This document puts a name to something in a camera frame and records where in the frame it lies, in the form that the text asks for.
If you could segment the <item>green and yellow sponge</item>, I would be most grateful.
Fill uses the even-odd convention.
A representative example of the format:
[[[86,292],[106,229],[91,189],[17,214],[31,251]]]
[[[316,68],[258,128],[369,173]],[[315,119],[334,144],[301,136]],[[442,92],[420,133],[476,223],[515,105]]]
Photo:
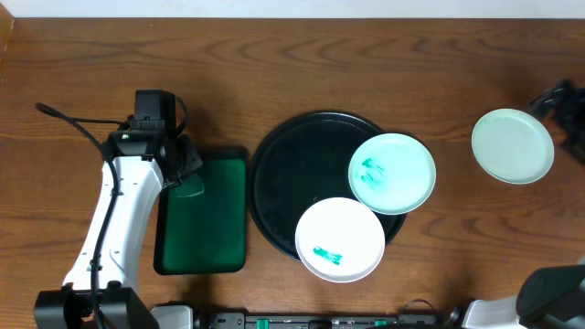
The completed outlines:
[[[205,192],[202,178],[198,174],[186,177],[179,186],[172,189],[171,195],[176,198],[199,196]]]

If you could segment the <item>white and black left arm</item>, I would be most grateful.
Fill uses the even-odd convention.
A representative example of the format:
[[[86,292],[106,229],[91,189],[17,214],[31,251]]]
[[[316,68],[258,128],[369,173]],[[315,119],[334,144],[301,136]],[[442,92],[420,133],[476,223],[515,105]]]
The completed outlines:
[[[117,131],[101,145],[101,192],[88,235],[63,285],[38,294],[40,328],[156,328],[138,296],[138,267],[155,200],[202,165],[188,136]]]

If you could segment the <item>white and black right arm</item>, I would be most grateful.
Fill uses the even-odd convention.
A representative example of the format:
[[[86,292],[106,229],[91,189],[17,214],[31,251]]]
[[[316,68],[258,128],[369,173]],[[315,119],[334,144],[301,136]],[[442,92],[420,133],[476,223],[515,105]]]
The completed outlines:
[[[584,161],[584,89],[563,80],[529,103],[529,114],[542,121],[551,116],[566,133],[564,148]],[[584,261],[541,268],[523,283],[516,296],[475,300],[453,309],[445,328],[582,328],[584,326]]]

